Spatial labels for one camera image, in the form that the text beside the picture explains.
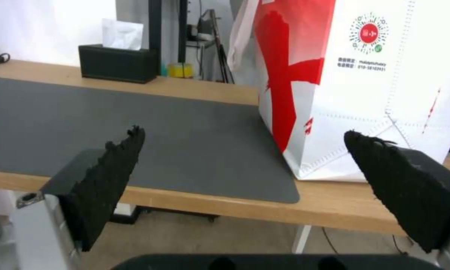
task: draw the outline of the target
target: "red print on bag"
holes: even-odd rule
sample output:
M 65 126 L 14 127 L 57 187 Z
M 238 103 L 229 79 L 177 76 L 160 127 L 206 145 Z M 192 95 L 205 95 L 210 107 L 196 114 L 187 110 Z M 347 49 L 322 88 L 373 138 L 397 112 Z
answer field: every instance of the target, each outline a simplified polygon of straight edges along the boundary
M 314 123 L 314 118 L 312 117 L 312 118 L 310 118 L 310 120 L 308 120 L 306 123 L 305 123 L 305 125 L 304 125 L 304 128 L 305 128 L 305 135 L 309 135 L 310 134 L 310 132 L 312 132 L 312 124 Z
M 439 89 L 438 89 L 438 92 L 436 93 L 435 100 L 433 101 L 432 107 L 430 108 L 429 116 L 427 117 L 427 121 L 425 121 L 425 125 L 423 126 L 422 134 L 425 133 L 425 129 L 426 129 L 427 126 L 429 125 L 430 116 L 432 116 L 432 113 L 434 112 L 434 109 L 435 109 L 435 105 L 436 105 L 436 103 L 437 103 L 438 96 L 440 95 L 440 90 L 441 90 L 441 88 L 439 88 Z
M 276 0 L 258 7 L 255 34 L 268 72 L 273 138 L 282 152 L 297 119 L 292 81 L 320 84 L 334 5 L 335 0 Z M 302 41 L 307 46 L 302 51 L 292 51 L 305 60 L 289 65 L 291 39 L 295 50 Z

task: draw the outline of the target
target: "black pole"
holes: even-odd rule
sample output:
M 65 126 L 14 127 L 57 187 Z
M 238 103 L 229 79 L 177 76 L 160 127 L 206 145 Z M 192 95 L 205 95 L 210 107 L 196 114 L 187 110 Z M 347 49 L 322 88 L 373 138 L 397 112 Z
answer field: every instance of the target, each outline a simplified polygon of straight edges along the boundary
M 162 73 L 162 0 L 148 0 L 148 48 L 157 55 L 157 74 Z
M 178 62 L 185 63 L 185 50 L 187 49 L 187 15 L 189 1 L 180 0 L 178 12 Z

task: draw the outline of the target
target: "wooden table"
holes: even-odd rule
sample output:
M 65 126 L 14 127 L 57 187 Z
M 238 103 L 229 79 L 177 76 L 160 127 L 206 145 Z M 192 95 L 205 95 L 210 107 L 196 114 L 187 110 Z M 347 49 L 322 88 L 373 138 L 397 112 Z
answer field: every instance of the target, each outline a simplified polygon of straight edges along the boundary
M 148 84 L 83 79 L 77 67 L 25 61 L 12 60 L 0 65 L 0 77 L 186 99 L 248 105 L 258 103 L 257 91 L 253 87 L 163 77 Z M 445 161 L 445 165 L 450 169 L 450 157 Z M 0 172 L 1 189 L 37 191 L 47 181 L 48 177 Z M 376 199 L 366 183 L 334 181 L 295 181 L 295 183 L 301 198 L 296 204 L 135 186 L 126 188 L 120 202 L 187 212 L 307 224 L 299 229 L 294 252 L 303 250 L 310 225 L 405 236 L 395 217 Z

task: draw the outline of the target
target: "black foam pad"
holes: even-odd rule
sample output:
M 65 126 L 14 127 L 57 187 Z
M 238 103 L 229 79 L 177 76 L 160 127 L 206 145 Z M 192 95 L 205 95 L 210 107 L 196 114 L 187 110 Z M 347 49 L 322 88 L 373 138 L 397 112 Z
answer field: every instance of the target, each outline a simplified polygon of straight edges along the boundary
M 107 142 L 104 150 L 77 155 L 40 190 L 59 198 L 75 242 L 89 251 L 110 219 L 138 161 L 145 140 L 142 128 L 128 131 L 118 145 Z
M 374 194 L 424 251 L 450 236 L 450 171 L 424 153 L 348 131 L 345 145 Z

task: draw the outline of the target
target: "yellow tape roll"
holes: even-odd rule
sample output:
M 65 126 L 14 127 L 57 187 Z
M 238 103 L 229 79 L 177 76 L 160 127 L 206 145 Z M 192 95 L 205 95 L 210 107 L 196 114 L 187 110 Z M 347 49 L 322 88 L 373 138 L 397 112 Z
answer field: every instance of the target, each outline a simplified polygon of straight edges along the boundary
M 168 65 L 168 76 L 175 78 L 192 78 L 194 76 L 194 67 L 191 64 L 174 63 Z

